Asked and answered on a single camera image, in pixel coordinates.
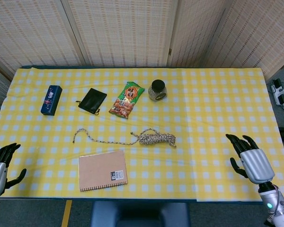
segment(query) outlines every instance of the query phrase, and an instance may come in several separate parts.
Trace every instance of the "table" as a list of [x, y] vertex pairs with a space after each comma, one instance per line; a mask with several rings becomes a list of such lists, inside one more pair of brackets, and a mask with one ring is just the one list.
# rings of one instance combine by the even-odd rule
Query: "table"
[[[155, 79], [166, 83], [168, 97], [148, 98]], [[146, 91], [123, 119], [108, 112], [127, 81]], [[49, 85], [63, 88], [55, 116], [40, 109]], [[107, 93], [98, 116], [78, 108], [90, 88]], [[176, 136], [168, 144], [132, 146], [90, 141], [134, 141], [130, 132], [155, 128]], [[19, 69], [0, 112], [0, 148], [22, 146], [11, 161], [8, 179], [27, 168], [25, 179], [3, 197], [148, 198], [199, 201], [259, 201], [257, 186], [236, 174], [239, 159], [225, 134], [247, 134], [267, 154], [273, 180], [284, 195], [284, 149], [261, 69]], [[128, 184], [80, 192], [78, 157], [125, 150]]]

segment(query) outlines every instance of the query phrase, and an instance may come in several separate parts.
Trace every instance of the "rope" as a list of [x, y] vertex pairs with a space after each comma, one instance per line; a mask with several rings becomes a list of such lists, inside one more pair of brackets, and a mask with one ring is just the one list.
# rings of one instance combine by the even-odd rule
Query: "rope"
[[[149, 131], [149, 130], [152, 130], [155, 132], [155, 134], [144, 134], [145, 132]], [[115, 141], [102, 141], [102, 140], [96, 140], [96, 139], [93, 139], [90, 135], [89, 135], [89, 132], [82, 128], [82, 129], [79, 129], [76, 131], [76, 133], [74, 134], [74, 137], [73, 137], [73, 140], [72, 142], [75, 143], [75, 138], [76, 138], [76, 135], [80, 132], [80, 131], [84, 131], [87, 135], [88, 138], [90, 138], [92, 141], [95, 141], [95, 142], [99, 142], [99, 143], [114, 143], [114, 144], [122, 144], [122, 145], [133, 145], [135, 144], [136, 142], [140, 142], [141, 144], [144, 144], [144, 145], [150, 145], [150, 144], [156, 144], [156, 143], [163, 143], [163, 142], [166, 142], [168, 143], [169, 145], [171, 145], [172, 147], [177, 147], [175, 145], [176, 143], [176, 137], [172, 134], [161, 134], [161, 133], [158, 133], [156, 130], [154, 129], [146, 129], [144, 130], [143, 132], [140, 133], [140, 135], [136, 135], [134, 134], [133, 132], [131, 132], [131, 135], [137, 137], [137, 140], [135, 142], [132, 142], [132, 143], [123, 143], [123, 142], [115, 142]]]

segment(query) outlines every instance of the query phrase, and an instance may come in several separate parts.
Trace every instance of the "snack bag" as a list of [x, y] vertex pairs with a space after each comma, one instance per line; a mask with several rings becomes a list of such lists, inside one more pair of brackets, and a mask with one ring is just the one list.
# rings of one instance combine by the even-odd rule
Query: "snack bag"
[[134, 82], [127, 82], [125, 88], [118, 96], [109, 112], [128, 119], [128, 115], [133, 110], [133, 106], [136, 104], [144, 90], [144, 88]]

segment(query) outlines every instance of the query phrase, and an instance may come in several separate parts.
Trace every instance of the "jar lid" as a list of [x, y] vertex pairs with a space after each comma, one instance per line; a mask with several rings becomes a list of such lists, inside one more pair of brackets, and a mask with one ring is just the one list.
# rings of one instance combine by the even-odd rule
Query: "jar lid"
[[154, 92], [159, 93], [165, 88], [165, 83], [160, 79], [154, 80], [151, 84], [151, 88]]

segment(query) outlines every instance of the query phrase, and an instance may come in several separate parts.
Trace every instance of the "blue box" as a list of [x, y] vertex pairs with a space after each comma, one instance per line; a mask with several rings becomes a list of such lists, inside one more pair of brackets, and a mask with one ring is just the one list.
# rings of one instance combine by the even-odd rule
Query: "blue box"
[[50, 116], [55, 115], [61, 92], [62, 88], [60, 86], [58, 85], [49, 86], [43, 102], [43, 106], [41, 108], [42, 114]]

